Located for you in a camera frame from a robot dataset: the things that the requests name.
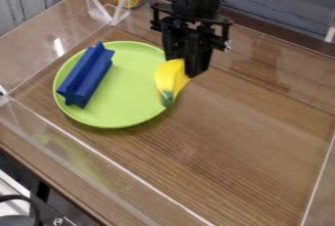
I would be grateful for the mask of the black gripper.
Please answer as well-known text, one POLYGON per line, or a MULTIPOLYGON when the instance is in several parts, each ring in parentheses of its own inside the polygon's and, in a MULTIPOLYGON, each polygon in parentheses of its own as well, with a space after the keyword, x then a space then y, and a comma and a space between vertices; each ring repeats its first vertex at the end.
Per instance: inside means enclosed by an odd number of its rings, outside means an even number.
POLYGON ((186 75, 194 78, 207 70, 213 49, 230 49, 229 28, 233 21, 218 14, 210 17, 181 16, 167 3, 154 2, 150 9, 150 28, 162 34, 166 60, 181 58, 186 45, 186 75))

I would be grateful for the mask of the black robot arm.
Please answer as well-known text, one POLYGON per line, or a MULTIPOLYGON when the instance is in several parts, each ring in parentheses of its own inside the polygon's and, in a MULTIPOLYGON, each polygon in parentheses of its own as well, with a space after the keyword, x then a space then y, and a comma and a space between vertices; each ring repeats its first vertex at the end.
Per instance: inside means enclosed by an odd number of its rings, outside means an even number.
POLYGON ((233 22, 218 14, 219 0, 171 0, 150 5, 150 28, 162 34, 167 61, 185 60, 185 74, 194 78, 209 67, 213 50, 226 51, 233 22))

